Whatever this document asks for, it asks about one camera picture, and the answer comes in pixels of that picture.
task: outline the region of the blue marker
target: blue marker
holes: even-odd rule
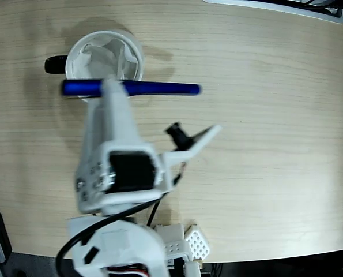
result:
[[[101,97],[102,80],[64,80],[62,95]],[[201,87],[197,84],[158,83],[123,80],[129,96],[136,95],[198,95]]]

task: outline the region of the black cable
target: black cable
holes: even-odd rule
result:
[[[102,227],[109,225],[117,220],[126,218],[127,216],[131,216],[132,214],[135,214],[136,212],[140,212],[144,209],[149,208],[150,206],[152,206],[153,204],[159,202],[160,199],[156,199],[147,203],[143,203],[143,204],[139,204],[131,209],[128,209],[127,211],[124,212],[120,212],[116,215],[110,215],[109,217],[89,226],[88,228],[84,229],[82,232],[79,232],[78,234],[76,234],[75,236],[73,236],[67,243],[65,243],[65,245],[60,249],[60,251],[58,252],[57,256],[56,256],[56,260],[55,260],[55,264],[56,264],[56,271],[59,277],[65,277],[64,274],[61,271],[61,264],[62,264],[62,260],[63,258],[66,256],[66,254],[70,251],[70,249],[77,244],[78,242],[80,242],[83,238],[92,235],[95,231],[97,231],[98,229],[101,229]]]
[[[159,207],[159,205],[160,205],[160,202],[158,201],[158,202],[153,206],[152,212],[150,213],[150,216],[149,216],[148,221],[147,221],[147,226],[148,226],[148,227],[152,224],[154,215],[156,214],[156,211],[157,211],[157,208]]]
[[[220,276],[221,276],[221,273],[223,272],[223,266],[224,266],[224,264],[221,263],[221,264],[220,264],[220,271],[219,271],[217,277],[220,277]]]
[[[184,173],[184,170],[185,170],[186,165],[187,165],[186,162],[182,162],[182,164],[180,165],[179,174],[174,178],[174,186],[176,186],[176,185],[179,183],[180,179],[182,179],[183,173]],[[158,202],[153,206],[152,212],[150,213],[149,218],[148,218],[148,221],[147,221],[147,226],[148,226],[148,227],[150,227],[150,225],[152,224],[154,215],[156,214],[156,211],[157,211],[159,205],[160,205],[160,201],[158,201]]]

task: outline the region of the white tissue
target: white tissue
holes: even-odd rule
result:
[[[98,36],[87,43],[72,63],[76,79],[133,80],[138,71],[138,59],[122,40],[107,35]]]

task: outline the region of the white object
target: white object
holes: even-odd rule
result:
[[[144,55],[140,42],[123,30],[98,31],[81,38],[70,50],[66,65],[68,79],[118,79],[140,81]]]
[[[198,135],[188,151],[158,155],[153,145],[140,137],[123,85],[111,78],[103,81],[101,90],[103,97],[88,102],[82,154],[75,174],[77,205],[83,214],[117,214],[137,203],[159,199],[174,189],[171,167],[191,159],[221,130],[220,125],[213,125]],[[125,156],[135,152],[147,155],[154,167],[152,189],[109,192],[116,177],[110,163],[112,153]]]
[[[70,237],[104,218],[82,216],[70,219]],[[85,244],[75,244],[71,251],[74,269],[84,277],[108,277],[107,267],[137,263],[148,269],[149,276],[169,277],[164,246],[163,240],[151,228],[118,220],[97,230]]]
[[[210,254],[210,245],[198,225],[192,225],[185,233],[185,240],[189,243],[193,260],[206,259]]]
[[[165,243],[168,269],[174,268],[174,259],[177,258],[183,258],[186,263],[193,261],[189,243],[184,239],[184,227],[182,224],[157,225],[155,231]]]
[[[131,271],[131,270],[127,270],[127,271],[112,271],[112,270],[108,270],[107,273],[108,274],[117,274],[117,275],[136,274],[136,275],[139,275],[140,277],[149,277],[148,274],[143,273],[141,271]]]
[[[305,10],[305,9],[299,9],[299,8],[293,8],[285,5],[277,5],[272,3],[266,3],[266,2],[260,2],[252,1],[252,0],[203,0],[207,3],[213,3],[213,4],[225,4],[225,5],[234,5],[234,6],[244,6],[244,7],[251,7],[251,8],[259,8],[259,9],[266,9],[266,10],[276,10],[278,12],[284,12],[284,13],[293,13],[298,14],[301,16],[308,16],[313,18],[318,18],[321,20],[331,21],[334,23],[343,23],[343,10],[340,10],[340,16],[330,16],[323,13],[318,13],[313,10]]]

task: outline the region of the screw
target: screw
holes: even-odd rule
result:
[[[77,189],[77,192],[78,192],[79,190],[81,190],[84,186],[85,186],[85,181],[82,180],[82,179],[77,179],[77,182],[76,182],[76,189]]]
[[[98,178],[98,185],[103,186],[103,183],[104,183],[104,178],[101,176],[100,178]]]
[[[88,194],[86,191],[83,191],[83,193],[81,194],[81,200],[83,201],[87,201],[88,200]]]

